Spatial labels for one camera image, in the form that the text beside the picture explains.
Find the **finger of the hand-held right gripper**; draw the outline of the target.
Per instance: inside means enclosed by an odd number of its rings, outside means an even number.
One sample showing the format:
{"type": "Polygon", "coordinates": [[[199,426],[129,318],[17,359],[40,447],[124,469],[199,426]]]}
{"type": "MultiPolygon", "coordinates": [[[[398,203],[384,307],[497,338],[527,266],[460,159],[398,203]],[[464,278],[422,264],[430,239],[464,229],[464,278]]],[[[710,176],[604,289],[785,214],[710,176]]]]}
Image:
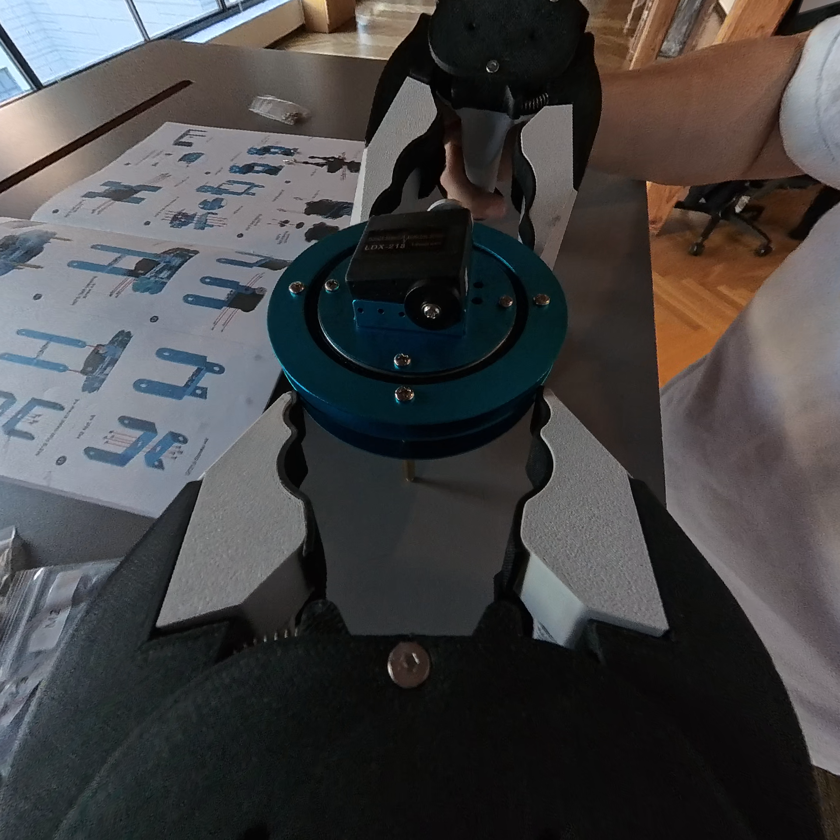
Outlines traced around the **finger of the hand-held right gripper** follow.
{"type": "Polygon", "coordinates": [[[545,106],[511,129],[511,200],[519,240],[554,266],[577,192],[573,107],[545,106]]]}
{"type": "Polygon", "coordinates": [[[444,134],[444,116],[432,89],[405,79],[366,142],[351,223],[425,209],[444,168],[444,134]]]}

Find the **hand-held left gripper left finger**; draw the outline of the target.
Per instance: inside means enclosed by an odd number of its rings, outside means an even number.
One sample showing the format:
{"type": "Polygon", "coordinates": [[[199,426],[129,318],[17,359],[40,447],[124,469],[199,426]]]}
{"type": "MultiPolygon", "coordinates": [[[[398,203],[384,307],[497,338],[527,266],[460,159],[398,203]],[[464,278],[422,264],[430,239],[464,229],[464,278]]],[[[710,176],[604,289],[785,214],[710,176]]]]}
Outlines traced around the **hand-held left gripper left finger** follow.
{"type": "Polygon", "coordinates": [[[301,405],[279,396],[206,472],[156,626],[242,620],[286,631],[325,592],[325,560],[310,500],[301,405]]]}

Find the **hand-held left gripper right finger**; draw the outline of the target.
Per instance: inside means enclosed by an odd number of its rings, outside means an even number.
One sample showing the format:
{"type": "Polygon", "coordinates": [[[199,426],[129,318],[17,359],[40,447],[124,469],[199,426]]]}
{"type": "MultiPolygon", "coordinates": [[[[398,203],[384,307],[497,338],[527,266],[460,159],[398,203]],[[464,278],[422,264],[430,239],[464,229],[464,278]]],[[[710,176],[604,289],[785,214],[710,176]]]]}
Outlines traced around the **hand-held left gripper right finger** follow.
{"type": "Polygon", "coordinates": [[[624,467],[551,392],[532,413],[527,475],[496,595],[527,613],[535,640],[574,648],[591,621],[651,637],[668,630],[624,467]]]}

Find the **blue round robot arm base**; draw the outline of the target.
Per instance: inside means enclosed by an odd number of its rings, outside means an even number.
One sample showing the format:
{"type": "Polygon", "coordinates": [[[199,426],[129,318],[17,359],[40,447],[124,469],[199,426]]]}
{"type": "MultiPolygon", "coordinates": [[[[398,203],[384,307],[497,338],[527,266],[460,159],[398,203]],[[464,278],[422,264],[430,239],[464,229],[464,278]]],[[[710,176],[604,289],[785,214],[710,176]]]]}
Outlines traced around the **blue round robot arm base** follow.
{"type": "Polygon", "coordinates": [[[272,293],[267,328],[325,430],[376,455],[440,459],[487,445],[532,408],[568,308],[528,246],[437,207],[307,248],[272,293]]]}

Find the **illustrated assembly manual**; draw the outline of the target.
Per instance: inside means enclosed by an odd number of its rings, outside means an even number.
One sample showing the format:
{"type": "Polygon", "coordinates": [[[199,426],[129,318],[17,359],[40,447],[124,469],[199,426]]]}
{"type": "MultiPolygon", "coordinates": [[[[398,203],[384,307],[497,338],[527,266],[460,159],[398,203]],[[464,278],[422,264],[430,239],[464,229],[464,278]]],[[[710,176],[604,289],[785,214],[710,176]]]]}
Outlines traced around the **illustrated assembly manual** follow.
{"type": "Polygon", "coordinates": [[[1,472],[157,517],[263,413],[270,295],[349,226],[364,143],[167,122],[2,218],[1,472]]]}

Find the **person's right forearm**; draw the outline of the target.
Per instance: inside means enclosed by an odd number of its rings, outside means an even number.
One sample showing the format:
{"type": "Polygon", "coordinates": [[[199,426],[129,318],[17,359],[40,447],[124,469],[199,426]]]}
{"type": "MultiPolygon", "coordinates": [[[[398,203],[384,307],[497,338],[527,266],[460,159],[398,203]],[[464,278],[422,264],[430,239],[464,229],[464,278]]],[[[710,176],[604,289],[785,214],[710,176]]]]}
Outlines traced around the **person's right forearm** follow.
{"type": "Polygon", "coordinates": [[[745,39],[603,72],[590,166],[671,186],[802,174],[784,149],[780,108],[806,39],[745,39]]]}

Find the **dark grey desk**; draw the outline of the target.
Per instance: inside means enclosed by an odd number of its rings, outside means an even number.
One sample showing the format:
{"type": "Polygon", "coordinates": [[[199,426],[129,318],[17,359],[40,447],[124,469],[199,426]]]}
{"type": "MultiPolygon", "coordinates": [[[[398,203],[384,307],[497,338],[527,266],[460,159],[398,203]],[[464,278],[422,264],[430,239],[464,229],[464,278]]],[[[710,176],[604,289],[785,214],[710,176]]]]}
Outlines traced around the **dark grey desk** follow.
{"type": "MultiPolygon", "coordinates": [[[[382,61],[164,40],[8,102],[2,215],[30,218],[167,121],[268,130],[258,95],[304,105],[299,132],[361,140],[382,61]]],[[[549,388],[663,498],[658,366],[645,189],[588,169],[555,273],[568,337],[549,388]]],[[[352,634],[466,635],[492,596],[515,504],[530,488],[524,417],[488,446],[401,463],[306,418],[303,489],[316,512],[328,597],[352,634]]]]}

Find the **person's right hand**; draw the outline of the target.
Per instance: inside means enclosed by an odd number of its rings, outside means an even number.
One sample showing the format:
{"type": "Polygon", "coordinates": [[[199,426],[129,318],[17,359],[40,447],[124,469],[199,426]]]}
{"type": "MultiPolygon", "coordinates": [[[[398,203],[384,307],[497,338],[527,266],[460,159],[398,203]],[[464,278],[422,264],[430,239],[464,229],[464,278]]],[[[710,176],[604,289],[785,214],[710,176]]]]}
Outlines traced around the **person's right hand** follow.
{"type": "Polygon", "coordinates": [[[460,141],[451,137],[446,141],[444,149],[445,165],[439,184],[447,199],[466,207],[479,221],[503,218],[507,212],[504,196],[487,192],[468,178],[460,141]]]}

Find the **small clear screw bag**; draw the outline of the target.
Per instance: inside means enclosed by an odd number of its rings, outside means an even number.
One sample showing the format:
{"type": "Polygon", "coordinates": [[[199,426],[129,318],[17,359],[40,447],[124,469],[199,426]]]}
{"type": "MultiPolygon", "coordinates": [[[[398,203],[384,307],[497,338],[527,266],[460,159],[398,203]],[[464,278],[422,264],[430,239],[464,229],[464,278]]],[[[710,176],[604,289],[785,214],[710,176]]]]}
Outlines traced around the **small clear screw bag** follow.
{"type": "Polygon", "coordinates": [[[285,125],[304,123],[311,117],[310,111],[304,106],[268,95],[255,97],[249,104],[248,110],[285,125]]]}

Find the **brown cardboard box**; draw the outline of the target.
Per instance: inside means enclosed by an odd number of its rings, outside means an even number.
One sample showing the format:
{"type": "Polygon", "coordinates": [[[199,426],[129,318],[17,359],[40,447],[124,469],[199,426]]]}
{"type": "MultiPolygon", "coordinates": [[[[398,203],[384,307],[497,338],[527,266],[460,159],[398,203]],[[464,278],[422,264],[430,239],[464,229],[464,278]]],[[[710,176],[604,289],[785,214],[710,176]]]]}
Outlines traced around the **brown cardboard box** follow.
{"type": "Polygon", "coordinates": [[[308,32],[330,34],[354,21],[356,1],[304,0],[301,8],[308,32]]]}

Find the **black office chair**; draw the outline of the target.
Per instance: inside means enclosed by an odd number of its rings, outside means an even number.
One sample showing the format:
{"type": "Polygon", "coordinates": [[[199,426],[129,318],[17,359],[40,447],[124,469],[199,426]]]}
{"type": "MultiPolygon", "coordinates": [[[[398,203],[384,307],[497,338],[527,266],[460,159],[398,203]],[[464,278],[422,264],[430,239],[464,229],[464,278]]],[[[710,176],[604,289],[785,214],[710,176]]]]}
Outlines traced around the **black office chair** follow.
{"type": "Polygon", "coordinates": [[[708,238],[720,223],[728,223],[743,233],[756,237],[760,243],[754,254],[758,257],[769,255],[773,251],[773,245],[770,237],[756,225],[763,212],[763,206],[756,201],[776,190],[805,189],[816,183],[816,179],[809,175],[797,175],[779,180],[748,180],[692,186],[686,196],[676,203],[675,208],[705,214],[709,216],[709,221],[689,247],[688,255],[701,256],[708,238]]]}

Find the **person in white shirt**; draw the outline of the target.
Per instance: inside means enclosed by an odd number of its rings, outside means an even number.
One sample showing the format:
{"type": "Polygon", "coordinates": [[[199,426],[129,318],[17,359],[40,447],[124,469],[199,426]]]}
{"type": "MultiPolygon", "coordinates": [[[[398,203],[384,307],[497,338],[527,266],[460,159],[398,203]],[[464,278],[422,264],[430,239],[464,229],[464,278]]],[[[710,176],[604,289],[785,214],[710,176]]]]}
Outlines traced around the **person in white shirt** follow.
{"type": "Polygon", "coordinates": [[[661,392],[668,508],[733,590],[838,775],[838,206],[661,392]]]}

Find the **large black-framed window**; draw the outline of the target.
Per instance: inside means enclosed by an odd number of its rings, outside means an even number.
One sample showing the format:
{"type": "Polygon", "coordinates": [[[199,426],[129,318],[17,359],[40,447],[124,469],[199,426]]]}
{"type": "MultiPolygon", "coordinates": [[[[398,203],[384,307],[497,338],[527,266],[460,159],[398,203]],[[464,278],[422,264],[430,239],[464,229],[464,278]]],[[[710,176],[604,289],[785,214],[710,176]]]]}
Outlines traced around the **large black-framed window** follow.
{"type": "Polygon", "coordinates": [[[1,102],[152,40],[261,47],[303,22],[293,1],[2,1],[1,102]]]}

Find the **wooden frame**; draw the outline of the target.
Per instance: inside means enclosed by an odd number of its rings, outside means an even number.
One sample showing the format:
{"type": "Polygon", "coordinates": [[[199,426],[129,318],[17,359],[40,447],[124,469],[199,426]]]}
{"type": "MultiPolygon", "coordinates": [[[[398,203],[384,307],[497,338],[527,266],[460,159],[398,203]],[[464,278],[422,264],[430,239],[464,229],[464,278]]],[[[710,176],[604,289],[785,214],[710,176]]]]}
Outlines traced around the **wooden frame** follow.
{"type": "Polygon", "coordinates": [[[646,2],[630,47],[629,69],[735,41],[805,32],[836,12],[834,2],[646,2]]]}

